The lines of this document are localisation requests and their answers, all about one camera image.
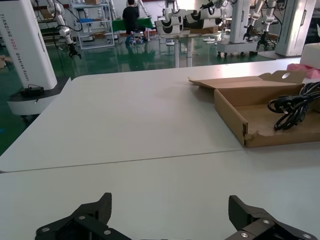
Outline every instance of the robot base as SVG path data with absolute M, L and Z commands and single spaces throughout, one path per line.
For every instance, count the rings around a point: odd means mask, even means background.
M 289 58 L 299 58 L 301 55 L 294 55 L 294 56 L 283 56 L 276 53 L 275 50 L 272 51 L 260 51 L 258 55 L 268 58 L 268 59 L 289 59 Z
M 222 40 L 217 42 L 216 49 L 220 53 L 255 52 L 257 50 L 257 43 L 255 41 L 232 43 L 229 40 Z
M 57 84 L 53 89 L 45 90 L 41 96 L 23 97 L 20 91 L 11 95 L 8 105 L 15 115 L 28 116 L 41 114 L 46 107 L 63 91 L 64 87 L 71 83 L 70 77 L 57 78 Z

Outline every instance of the shelving unit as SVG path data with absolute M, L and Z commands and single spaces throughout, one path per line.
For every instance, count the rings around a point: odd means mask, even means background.
M 95 5 L 72 2 L 70 8 L 79 19 L 84 18 L 80 15 L 81 11 L 84 12 L 85 9 L 88 9 L 88 11 L 89 9 L 93 8 L 97 9 L 97 14 L 93 15 L 92 17 L 91 15 L 86 17 L 88 19 L 95 19 L 95 21 L 82 22 L 83 29 L 82 31 L 77 32 L 77 39 L 81 50 L 113 47 L 115 45 L 115 36 L 112 27 L 112 15 L 109 0 Z M 75 17 L 73 17 L 73 20 L 74 25 L 79 28 L 81 23 L 78 22 Z

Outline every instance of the white table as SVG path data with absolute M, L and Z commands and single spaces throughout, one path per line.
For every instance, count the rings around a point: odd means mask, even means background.
M 112 193 L 111 228 L 133 240 L 224 240 L 228 197 L 320 238 L 319 143 L 0 174 L 2 240 Z
M 183 30 L 179 34 L 166 34 L 166 35 L 159 35 L 160 38 L 163 39 L 174 39 L 174 59 L 175 59 L 175 68 L 180 67 L 180 47 L 179 47 L 179 39 L 187 38 L 187 55 L 186 55 L 186 66 L 192 67 L 192 41 L 193 38 L 201 38 L 201 37 L 209 37 L 214 35 L 214 33 L 206 33 L 206 34 L 199 34 L 199 33 L 190 33 L 190 30 Z
M 241 150 L 195 79 L 260 75 L 299 58 L 74 79 L 0 157 L 14 172 Z

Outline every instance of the green floor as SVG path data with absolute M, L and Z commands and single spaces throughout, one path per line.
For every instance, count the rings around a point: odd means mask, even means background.
M 174 47 L 166 46 L 163 40 L 151 37 L 151 42 L 127 49 L 124 43 L 110 48 L 86 50 L 81 53 L 82 59 L 70 59 L 64 52 L 60 53 L 63 69 L 58 53 L 53 46 L 47 47 L 55 74 L 71 76 L 72 79 L 93 74 L 121 73 L 175 67 Z M 181 45 L 180 66 L 185 67 L 186 48 Z M 200 38 L 193 41 L 193 66 L 208 66 L 245 62 L 266 61 L 261 56 L 227 56 L 217 58 L 214 44 L 206 44 Z M 0 55 L 7 55 L 7 49 L 0 47 Z M 11 64 L 0 69 L 0 155 L 19 137 L 26 126 L 20 116 L 13 115 L 7 105 L 8 96 L 15 93 L 22 85 Z

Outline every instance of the caster wheel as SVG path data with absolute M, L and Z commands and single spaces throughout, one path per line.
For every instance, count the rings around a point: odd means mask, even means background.
M 22 119 L 22 121 L 23 121 L 25 124 L 29 123 L 29 119 L 28 119 L 28 116 L 27 116 L 27 115 L 21 116 L 21 119 Z

